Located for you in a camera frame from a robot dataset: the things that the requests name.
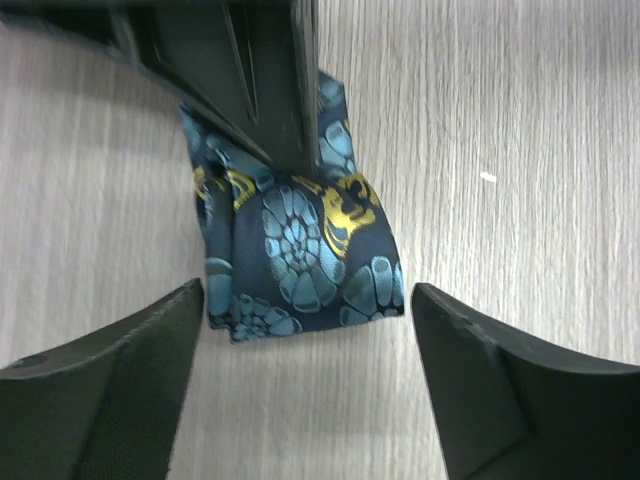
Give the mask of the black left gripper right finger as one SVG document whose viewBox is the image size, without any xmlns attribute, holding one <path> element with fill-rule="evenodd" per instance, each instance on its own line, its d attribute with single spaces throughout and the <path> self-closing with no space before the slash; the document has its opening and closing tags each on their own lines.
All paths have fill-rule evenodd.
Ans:
<svg viewBox="0 0 640 480">
<path fill-rule="evenodd" d="M 484 315 L 426 283 L 411 311 L 451 479 L 635 479 L 639 369 Z"/>
</svg>

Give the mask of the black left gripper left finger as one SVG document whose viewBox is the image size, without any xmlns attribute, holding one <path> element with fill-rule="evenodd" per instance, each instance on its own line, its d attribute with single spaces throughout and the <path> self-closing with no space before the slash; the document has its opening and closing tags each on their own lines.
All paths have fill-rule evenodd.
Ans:
<svg viewBox="0 0 640 480">
<path fill-rule="evenodd" d="M 1 370 L 4 479 L 164 479 L 202 323 L 193 279 Z"/>
</svg>

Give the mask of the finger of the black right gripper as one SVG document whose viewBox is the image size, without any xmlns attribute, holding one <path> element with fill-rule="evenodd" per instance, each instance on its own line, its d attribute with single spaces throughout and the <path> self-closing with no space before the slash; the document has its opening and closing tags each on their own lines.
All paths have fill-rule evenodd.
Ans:
<svg viewBox="0 0 640 480">
<path fill-rule="evenodd" d="M 6 24 L 73 39 L 176 92 L 236 144 L 297 174 L 318 153 L 314 1 L 4 1 Z"/>
</svg>

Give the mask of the blue snail pattern tie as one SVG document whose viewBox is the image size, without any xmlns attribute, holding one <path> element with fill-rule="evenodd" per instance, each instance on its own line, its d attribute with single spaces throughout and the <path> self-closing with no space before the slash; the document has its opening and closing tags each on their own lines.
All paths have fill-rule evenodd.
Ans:
<svg viewBox="0 0 640 480">
<path fill-rule="evenodd" d="M 312 178 L 278 172 L 181 116 L 204 240 L 207 317 L 232 341 L 287 337 L 403 314 L 395 239 L 357 171 L 343 84 L 318 76 Z"/>
</svg>

